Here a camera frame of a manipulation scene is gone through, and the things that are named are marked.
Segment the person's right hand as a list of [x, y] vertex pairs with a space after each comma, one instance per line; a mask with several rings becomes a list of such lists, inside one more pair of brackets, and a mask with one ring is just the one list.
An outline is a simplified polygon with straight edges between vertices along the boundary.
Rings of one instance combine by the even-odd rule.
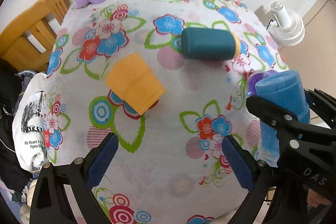
[[319, 205], [330, 206], [332, 203], [314, 190], [309, 189], [307, 194], [307, 204], [312, 207], [318, 207]]

